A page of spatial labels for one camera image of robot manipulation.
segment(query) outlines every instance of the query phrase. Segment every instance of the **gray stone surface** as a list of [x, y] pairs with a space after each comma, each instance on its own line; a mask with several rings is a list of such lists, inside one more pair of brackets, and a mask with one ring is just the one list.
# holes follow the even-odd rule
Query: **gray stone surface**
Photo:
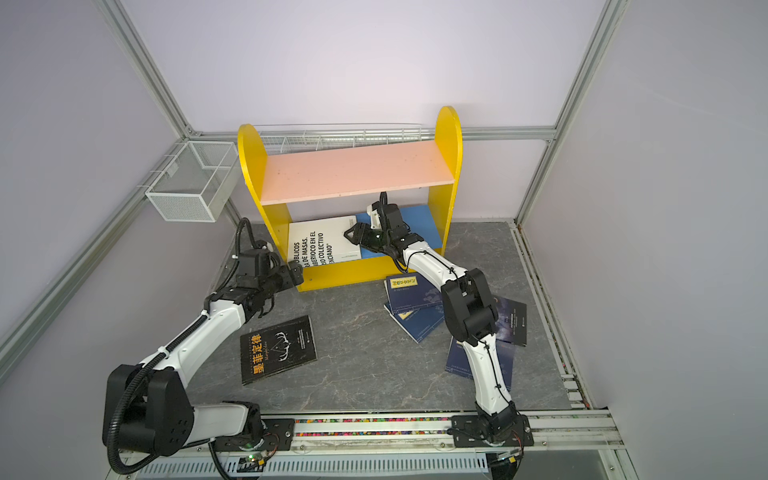
[[[263, 225], [257, 237], [268, 238]], [[569, 409], [570, 402], [506, 223], [454, 223], [446, 258], [478, 267], [491, 291], [528, 304], [528, 345], [518, 347], [512, 398], [524, 410]], [[272, 313], [227, 338], [192, 378], [193, 404], [257, 402], [264, 412], [474, 409], [473, 381], [444, 371], [445, 325], [415, 343], [384, 310], [382, 281], [276, 296]], [[312, 319], [318, 360], [243, 386], [239, 338], [302, 315]]]

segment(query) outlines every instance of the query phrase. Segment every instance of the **black mounting plate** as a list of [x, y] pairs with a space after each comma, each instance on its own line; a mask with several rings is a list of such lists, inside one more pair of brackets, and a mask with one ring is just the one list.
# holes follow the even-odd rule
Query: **black mounting plate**
[[[488, 447], [487, 443], [480, 439], [472, 437], [481, 437], [480, 422], [477, 415], [454, 415], [451, 417], [451, 427], [453, 432], [453, 445], [456, 447]], [[470, 435], [466, 435], [456, 430], [462, 430]], [[518, 415], [517, 422], [512, 426], [512, 430], [518, 434], [520, 440], [523, 442], [524, 447], [533, 446], [533, 434], [531, 433], [531, 424], [528, 422], [528, 417], [525, 415]], [[518, 438], [510, 434], [506, 439], [503, 446], [505, 447], [517, 447]]]
[[[264, 441], [259, 445], [256, 450], [267, 450], [271, 452], [275, 449], [275, 442], [277, 442], [278, 450], [290, 450], [290, 444], [293, 441], [293, 427], [296, 424], [294, 419], [261, 419], [266, 425], [264, 430]], [[217, 452], [245, 452], [240, 448], [243, 444], [243, 440], [234, 437], [219, 437], [216, 439], [214, 449]]]

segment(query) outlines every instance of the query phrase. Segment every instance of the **pink shelf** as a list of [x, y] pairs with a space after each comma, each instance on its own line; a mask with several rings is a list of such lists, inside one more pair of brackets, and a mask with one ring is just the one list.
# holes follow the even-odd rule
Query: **pink shelf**
[[453, 184], [434, 141], [270, 156], [261, 204]]

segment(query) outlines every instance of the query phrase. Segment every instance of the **yellow bookshelf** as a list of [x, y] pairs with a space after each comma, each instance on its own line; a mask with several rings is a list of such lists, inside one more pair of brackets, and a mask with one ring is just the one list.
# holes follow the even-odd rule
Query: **yellow bookshelf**
[[[429, 187], [427, 205], [442, 239], [442, 247], [435, 250], [443, 253], [462, 172], [462, 126], [453, 107], [440, 109], [434, 141], [270, 157], [256, 128], [245, 124], [237, 146], [245, 182], [283, 259], [292, 221], [288, 203], [418, 187]], [[313, 174], [307, 177], [310, 166]], [[304, 269], [299, 291], [382, 280], [397, 273], [389, 257], [310, 266]]]

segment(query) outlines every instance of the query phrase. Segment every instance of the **white wire basket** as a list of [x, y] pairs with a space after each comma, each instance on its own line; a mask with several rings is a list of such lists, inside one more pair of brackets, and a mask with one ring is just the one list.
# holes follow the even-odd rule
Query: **white wire basket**
[[234, 142], [187, 141], [149, 186], [147, 198], [166, 221], [215, 222], [238, 178]]

